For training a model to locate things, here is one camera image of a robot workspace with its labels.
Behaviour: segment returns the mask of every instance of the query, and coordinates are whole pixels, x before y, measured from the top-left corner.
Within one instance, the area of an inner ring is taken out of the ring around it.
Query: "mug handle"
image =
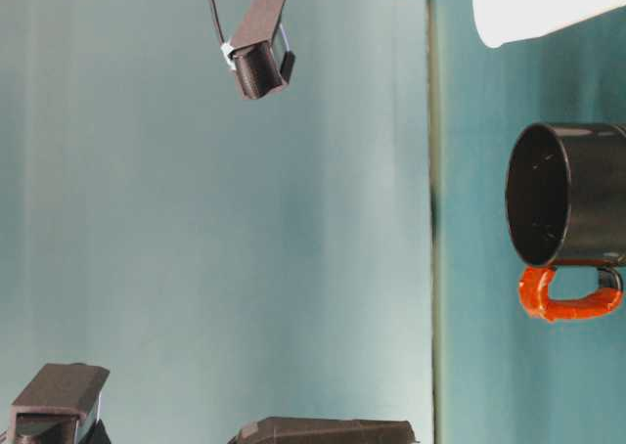
[[[557,269],[528,267],[519,280],[519,300],[530,317],[548,322],[595,319],[613,312],[622,303],[624,285],[612,268],[598,268],[599,288],[582,299],[550,299],[550,283]]]

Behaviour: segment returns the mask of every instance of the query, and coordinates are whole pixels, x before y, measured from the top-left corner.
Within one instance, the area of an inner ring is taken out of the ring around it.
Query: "mug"
[[[507,177],[507,218],[515,250],[528,265],[519,298],[531,317],[592,319],[622,302],[616,267],[626,265],[626,126],[548,124],[527,127]],[[558,267],[598,270],[598,289],[554,300]]]

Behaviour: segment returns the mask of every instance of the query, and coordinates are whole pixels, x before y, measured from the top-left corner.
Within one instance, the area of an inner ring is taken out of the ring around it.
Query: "white object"
[[[626,6],[626,0],[473,0],[473,15],[483,43],[537,38]]]
[[[222,55],[224,55],[224,60],[226,60],[226,64],[228,65],[228,67],[231,70],[237,70],[237,66],[235,66],[235,62],[231,58],[231,55],[235,51],[235,48],[233,48],[233,45],[231,45],[230,40],[225,43],[222,43],[221,50],[222,50]]]

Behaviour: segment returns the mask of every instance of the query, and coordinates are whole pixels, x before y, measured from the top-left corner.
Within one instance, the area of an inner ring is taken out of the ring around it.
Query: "cable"
[[[281,36],[283,37],[283,41],[285,42],[285,49],[287,51],[291,51],[290,40],[287,38],[287,31],[283,27],[283,23],[279,23],[278,27],[281,30]]]
[[[217,3],[215,2],[215,0],[208,0],[208,3],[210,4],[211,8],[211,16],[213,17],[213,26],[215,27],[215,33],[217,34],[217,39],[219,40],[219,44],[221,46],[226,41],[224,39],[224,32],[222,31],[222,24],[219,22],[219,16],[217,14]]]

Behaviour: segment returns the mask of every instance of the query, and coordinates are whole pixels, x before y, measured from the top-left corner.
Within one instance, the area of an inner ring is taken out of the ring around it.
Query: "teal backdrop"
[[[504,188],[526,125],[626,122],[626,11],[488,50],[471,0],[431,8],[438,442],[623,442],[626,309],[567,325],[528,319]],[[595,277],[561,270],[555,296],[590,292]]]
[[[218,1],[232,32],[250,0]],[[270,415],[431,444],[425,21],[289,0],[293,85],[244,103],[206,0],[0,0],[0,422],[81,361],[117,444]]]

